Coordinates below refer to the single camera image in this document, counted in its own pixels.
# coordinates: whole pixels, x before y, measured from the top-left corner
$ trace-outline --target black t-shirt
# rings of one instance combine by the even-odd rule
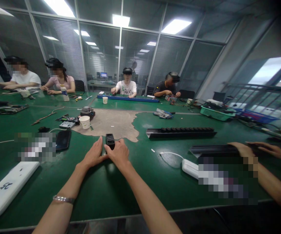
[[[164,81],[159,82],[154,87],[153,93],[155,94],[157,92],[162,92],[162,91],[165,91],[165,90],[170,90],[172,92],[172,94],[174,94],[174,95],[176,94],[175,84],[172,84],[172,86],[166,87]]]

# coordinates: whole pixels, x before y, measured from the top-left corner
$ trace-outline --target silver bracelet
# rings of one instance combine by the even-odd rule
[[[70,203],[70,204],[73,204],[75,202],[74,198],[65,198],[65,197],[60,197],[60,196],[57,196],[57,195],[55,195],[53,197],[53,200],[67,202],[67,203]]]

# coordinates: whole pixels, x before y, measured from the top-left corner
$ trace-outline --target smartphone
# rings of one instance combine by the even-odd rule
[[[69,147],[71,130],[60,131],[56,135],[56,151],[66,150]]]

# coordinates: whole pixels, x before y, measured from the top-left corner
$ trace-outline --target pixelated blur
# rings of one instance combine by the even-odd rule
[[[53,162],[56,156],[55,133],[16,133],[15,142],[20,145],[17,161]]]
[[[241,157],[199,157],[199,185],[233,205],[257,205],[253,194],[258,187],[257,160],[251,165]]]

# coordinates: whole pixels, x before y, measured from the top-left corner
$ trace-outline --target green workbench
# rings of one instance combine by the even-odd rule
[[[230,201],[217,198],[215,193],[208,192],[198,181],[184,173],[180,168],[169,166],[159,155],[159,152],[174,152],[192,162],[197,159],[189,153],[192,145],[219,145],[231,141],[265,141],[268,135],[250,129],[239,122],[221,122],[209,119],[198,113],[191,113],[186,107],[171,106],[165,100],[160,103],[138,103],[132,101],[92,99],[82,102],[63,102],[50,100],[46,95],[36,97],[35,105],[15,115],[0,115],[0,141],[14,139],[18,132],[37,132],[41,126],[51,129],[58,128],[55,119],[64,115],[76,116],[76,108],[57,110],[39,124],[31,126],[37,119],[48,115],[56,106],[69,104],[70,107],[82,107],[91,104],[93,108],[139,110],[133,125],[139,131],[138,142],[125,139],[129,148],[129,159],[136,171],[158,196],[169,211],[193,210],[218,205],[229,205]],[[14,104],[20,104],[21,99],[9,97]],[[174,111],[174,119],[165,120],[153,116],[156,108]],[[213,127],[218,133],[208,139],[174,139],[150,140],[146,136],[147,128],[161,127]],[[0,230],[15,230],[36,226],[47,207],[62,186],[66,183],[75,165],[79,163],[92,144],[98,140],[96,136],[84,136],[72,131],[69,149],[56,154],[56,161],[43,162],[9,207],[0,216]],[[17,163],[15,158],[20,147],[14,142],[0,144],[0,181]],[[260,161],[281,179],[281,161],[273,158],[263,158]],[[269,200],[269,195],[260,187],[252,191],[259,201]],[[79,196],[75,202],[71,222],[84,222],[104,218],[127,217],[140,214],[134,195],[119,170],[110,160],[106,160],[89,170],[85,177]]]

